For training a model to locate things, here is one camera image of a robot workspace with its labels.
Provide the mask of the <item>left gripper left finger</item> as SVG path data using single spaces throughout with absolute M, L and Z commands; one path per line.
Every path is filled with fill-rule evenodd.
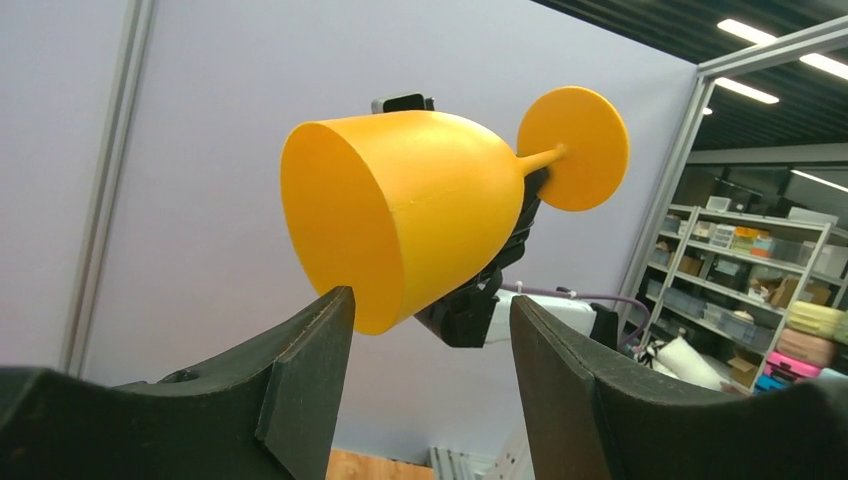
M 355 301 L 337 287 L 290 319 L 156 383 L 1 371 L 5 479 L 321 479 Z

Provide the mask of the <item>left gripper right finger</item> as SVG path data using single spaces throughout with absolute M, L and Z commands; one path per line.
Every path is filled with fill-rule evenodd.
M 686 383 L 575 331 L 525 296 L 511 345 L 538 479 L 843 479 L 847 383 L 755 395 Z

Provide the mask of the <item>yellow plastic wine glass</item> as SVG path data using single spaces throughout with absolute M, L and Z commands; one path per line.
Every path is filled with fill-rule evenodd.
M 387 332 L 480 273 L 518 223 L 526 178 L 563 211 L 608 200 L 627 172 L 625 123 L 602 95 L 539 97 L 514 143 L 470 119 L 409 110 L 309 121 L 280 160 L 294 251 L 319 294 L 348 286 L 354 329 Z

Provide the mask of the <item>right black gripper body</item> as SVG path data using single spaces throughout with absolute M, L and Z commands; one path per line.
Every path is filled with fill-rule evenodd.
M 524 196 L 518 220 L 501 249 L 483 269 L 413 317 L 452 348 L 481 348 L 486 340 L 503 285 L 503 270 L 526 251 L 535 216 L 541 204 L 539 191 L 549 178 L 546 168 L 524 179 Z

